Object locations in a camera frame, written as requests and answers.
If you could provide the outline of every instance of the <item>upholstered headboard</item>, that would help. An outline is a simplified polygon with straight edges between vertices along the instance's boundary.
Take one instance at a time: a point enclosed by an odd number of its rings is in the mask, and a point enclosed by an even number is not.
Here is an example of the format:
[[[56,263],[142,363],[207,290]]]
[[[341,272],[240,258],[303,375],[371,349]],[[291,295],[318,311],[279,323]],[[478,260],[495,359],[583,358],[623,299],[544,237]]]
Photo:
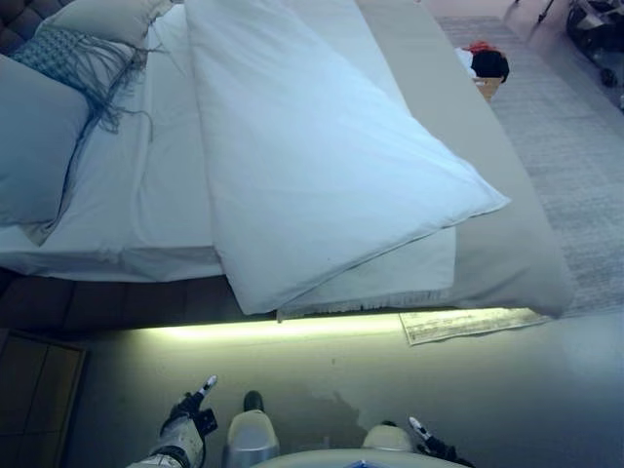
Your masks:
[[[30,39],[39,23],[73,0],[0,0],[0,54]]]

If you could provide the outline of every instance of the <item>floor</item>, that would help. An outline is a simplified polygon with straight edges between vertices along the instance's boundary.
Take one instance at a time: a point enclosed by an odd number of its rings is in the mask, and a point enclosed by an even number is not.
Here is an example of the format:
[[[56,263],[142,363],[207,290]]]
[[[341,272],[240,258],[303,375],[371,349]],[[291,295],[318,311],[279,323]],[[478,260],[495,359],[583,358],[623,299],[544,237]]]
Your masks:
[[[429,0],[437,16],[499,16],[624,133],[596,69],[563,34],[567,1]],[[67,468],[124,467],[155,442],[173,402],[209,373],[219,466],[244,393],[265,395],[284,452],[356,447],[382,419],[409,414],[483,467],[624,466],[624,314],[406,345],[395,315],[217,325],[89,336]]]

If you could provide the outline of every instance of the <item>pillow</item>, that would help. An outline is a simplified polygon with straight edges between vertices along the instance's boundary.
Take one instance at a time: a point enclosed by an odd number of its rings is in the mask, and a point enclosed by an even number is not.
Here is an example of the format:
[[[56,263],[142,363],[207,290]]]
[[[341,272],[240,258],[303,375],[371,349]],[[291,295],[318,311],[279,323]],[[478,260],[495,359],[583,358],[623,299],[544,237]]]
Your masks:
[[[46,25],[142,48],[149,24],[172,5],[170,0],[74,0]]]
[[[278,0],[188,0],[214,245],[246,314],[509,200]]]
[[[0,223],[57,217],[88,118],[80,93],[0,56]]]
[[[101,117],[104,127],[115,132],[119,110],[110,103],[134,55],[135,50],[124,44],[47,24],[11,58],[81,92],[91,117]]]

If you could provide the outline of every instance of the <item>gray pillow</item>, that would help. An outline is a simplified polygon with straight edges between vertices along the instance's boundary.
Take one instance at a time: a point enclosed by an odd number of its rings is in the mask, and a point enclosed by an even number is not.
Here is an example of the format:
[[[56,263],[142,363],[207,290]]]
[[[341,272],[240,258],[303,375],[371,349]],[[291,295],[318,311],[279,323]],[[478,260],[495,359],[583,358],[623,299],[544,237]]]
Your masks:
[[[116,85],[124,78],[129,81],[146,56],[124,44],[46,25],[13,52],[11,59],[82,93],[91,117],[101,118],[106,129],[116,132],[120,113],[112,105]]]
[[[0,224],[57,217],[88,118],[80,93],[0,55]]]
[[[141,48],[149,24],[172,5],[170,0],[74,0],[45,24]]]

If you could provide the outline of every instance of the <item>red object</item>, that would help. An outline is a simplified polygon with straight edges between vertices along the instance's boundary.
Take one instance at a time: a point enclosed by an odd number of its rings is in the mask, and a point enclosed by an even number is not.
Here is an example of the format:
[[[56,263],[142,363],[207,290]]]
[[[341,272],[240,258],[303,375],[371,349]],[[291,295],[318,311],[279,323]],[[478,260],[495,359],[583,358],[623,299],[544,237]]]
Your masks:
[[[494,52],[500,53],[502,56],[505,57],[505,55],[502,52],[500,52],[498,49],[496,49],[494,46],[492,46],[490,43],[486,41],[475,41],[472,44],[470,44],[468,47],[464,47],[463,50],[472,52],[472,55],[477,54],[482,51],[494,51]]]

